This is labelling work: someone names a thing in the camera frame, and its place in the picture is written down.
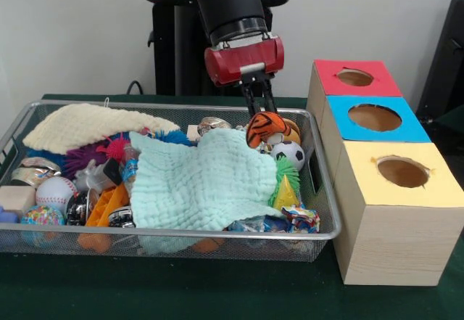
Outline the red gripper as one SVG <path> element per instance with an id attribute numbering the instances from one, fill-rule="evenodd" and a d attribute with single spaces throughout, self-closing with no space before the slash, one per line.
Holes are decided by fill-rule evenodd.
<path id="1" fill-rule="evenodd" d="M 218 45 L 205 49 L 204 61 L 207 73 L 216 86 L 226 86 L 241 81 L 255 73 L 272 75 L 282 70 L 284 65 L 284 47 L 280 37 L 263 34 L 222 41 Z M 269 79 L 259 82 L 267 112 L 277 113 Z M 250 118 L 260 112 L 260 106 L 254 98 L 250 83 L 241 84 Z"/>

